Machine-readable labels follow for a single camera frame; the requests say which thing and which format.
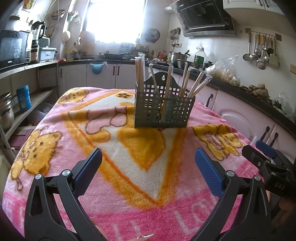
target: hanging utensil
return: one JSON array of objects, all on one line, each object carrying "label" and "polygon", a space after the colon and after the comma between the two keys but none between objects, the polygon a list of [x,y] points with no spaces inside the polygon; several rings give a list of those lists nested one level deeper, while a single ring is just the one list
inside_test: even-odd
[{"label": "hanging utensil", "polygon": [[276,39],[274,38],[274,54],[270,55],[269,63],[274,66],[279,66],[279,61],[276,56]]},{"label": "hanging utensil", "polygon": [[[261,42],[260,42],[262,45],[264,45],[264,36],[262,36],[261,38]],[[263,59],[263,53],[264,53],[264,50],[262,48],[262,53],[261,53],[261,57],[259,59],[257,59],[256,61],[256,67],[258,69],[262,69],[264,70],[266,68],[266,64],[265,64],[265,61]]]},{"label": "hanging utensil", "polygon": [[258,49],[259,49],[259,41],[260,41],[260,35],[259,33],[256,32],[256,36],[255,36],[255,46],[254,46],[254,53],[252,54],[253,59],[258,59],[258,55],[257,55],[257,49],[256,49],[256,44],[258,43]]},{"label": "hanging utensil", "polygon": [[274,54],[274,49],[273,49],[273,41],[270,37],[270,35],[268,36],[268,46],[270,46],[266,52],[268,54],[268,56],[270,57],[270,55]]},{"label": "hanging utensil", "polygon": [[266,52],[268,48],[268,43],[266,43],[266,36],[264,36],[264,45],[263,45],[263,48],[262,48],[262,52],[263,52],[263,60],[264,62],[268,63],[269,62],[269,56]]},{"label": "hanging utensil", "polygon": [[253,56],[250,54],[251,37],[251,32],[249,32],[249,51],[242,56],[243,60],[245,61],[251,61],[253,59]]}]

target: screw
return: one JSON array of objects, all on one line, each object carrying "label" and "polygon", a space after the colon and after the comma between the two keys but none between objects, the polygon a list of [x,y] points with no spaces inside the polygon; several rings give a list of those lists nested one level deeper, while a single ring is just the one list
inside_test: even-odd
[{"label": "screw", "polygon": [[260,181],[260,180],[261,180],[261,177],[258,176],[258,175],[255,175],[255,179],[256,179],[257,181]]},{"label": "screw", "polygon": [[227,171],[226,172],[227,176],[233,177],[234,176],[234,172],[233,171]]},{"label": "screw", "polygon": [[62,172],[62,175],[63,176],[67,176],[67,175],[69,175],[70,174],[70,170],[64,170],[63,172]]},{"label": "screw", "polygon": [[38,173],[36,176],[35,176],[35,179],[38,180],[42,177],[42,175],[40,173]]}]

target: window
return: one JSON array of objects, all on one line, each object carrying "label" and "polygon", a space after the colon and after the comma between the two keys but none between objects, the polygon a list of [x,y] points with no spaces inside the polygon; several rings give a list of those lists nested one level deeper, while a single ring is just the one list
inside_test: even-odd
[{"label": "window", "polygon": [[141,34],[146,0],[91,0],[83,30],[104,43],[134,43]]}]

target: cabinet door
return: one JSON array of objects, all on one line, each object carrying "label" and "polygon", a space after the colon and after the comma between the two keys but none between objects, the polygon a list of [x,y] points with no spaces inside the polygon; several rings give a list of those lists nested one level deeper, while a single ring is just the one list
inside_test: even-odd
[{"label": "cabinet door", "polygon": [[115,73],[115,89],[134,90],[136,88],[136,67],[134,65],[118,64]]},{"label": "cabinet door", "polygon": [[[187,89],[191,89],[193,86],[194,81],[193,80],[188,80],[188,85]],[[208,86],[205,86],[197,95],[195,96],[195,100],[197,100],[199,103],[203,104],[206,106],[207,101],[209,100],[208,108],[211,110],[213,109],[213,105],[216,99],[218,91],[214,90]]]},{"label": "cabinet door", "polygon": [[57,67],[39,69],[39,83],[40,88],[57,86]]},{"label": "cabinet door", "polygon": [[72,88],[86,86],[86,64],[66,65],[59,67],[61,94]]},{"label": "cabinet door", "polygon": [[272,0],[261,0],[261,1],[263,1],[267,11],[276,12],[284,15],[284,13],[281,11],[281,9],[278,7],[278,5],[274,1]]},{"label": "cabinet door", "polygon": [[296,140],[283,128],[275,124],[266,142],[268,145],[274,139],[275,133],[278,133],[278,137],[275,139],[272,148],[281,151],[292,163],[294,163],[296,157]]},{"label": "cabinet door", "polygon": [[255,8],[264,9],[264,0],[223,0],[224,9]]},{"label": "cabinet door", "polygon": [[92,72],[92,66],[87,65],[87,86],[102,89],[115,88],[116,64],[104,65],[100,74]]},{"label": "cabinet door", "polygon": [[222,91],[218,91],[212,110],[235,127],[253,144],[260,140],[266,127],[269,126],[270,130],[263,139],[266,142],[275,125],[275,122],[258,110]]}]

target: cartoon bear print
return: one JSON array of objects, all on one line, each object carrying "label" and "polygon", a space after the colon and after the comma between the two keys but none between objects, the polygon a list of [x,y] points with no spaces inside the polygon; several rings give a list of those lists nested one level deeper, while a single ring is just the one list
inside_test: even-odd
[{"label": "cartoon bear print", "polygon": [[89,91],[84,89],[70,89],[57,102],[63,106],[66,106],[66,102],[82,102],[88,93]]}]

